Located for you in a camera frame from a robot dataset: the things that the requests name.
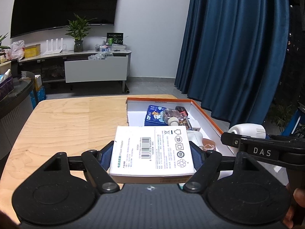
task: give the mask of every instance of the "purple basket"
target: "purple basket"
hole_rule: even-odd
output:
[[[13,77],[10,76],[0,83],[0,100],[6,97],[13,89]]]

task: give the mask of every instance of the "barcode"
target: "barcode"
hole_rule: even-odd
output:
[[[189,178],[160,180],[161,183],[185,183]]]
[[[141,158],[151,159],[152,141],[151,138],[141,138]]]

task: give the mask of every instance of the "human hand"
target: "human hand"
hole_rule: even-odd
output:
[[[286,188],[288,189],[288,191],[290,191],[289,184],[287,184]],[[297,188],[293,193],[293,197],[294,197],[295,201],[297,202],[297,204],[299,204],[301,207],[305,208],[305,190],[304,189]],[[292,221],[293,216],[294,216],[294,208],[292,206],[290,206],[290,208],[288,209],[288,212],[283,220],[283,224],[286,225],[289,229],[291,229],[293,227],[293,221]]]

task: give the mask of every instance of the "black television screen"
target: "black television screen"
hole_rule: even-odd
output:
[[[117,0],[15,0],[11,38],[67,26],[75,14],[96,18],[91,25],[114,24]]]

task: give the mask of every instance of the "curtain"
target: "curtain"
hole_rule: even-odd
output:
[[[288,0],[190,0],[175,86],[231,126],[262,124],[288,29]]]

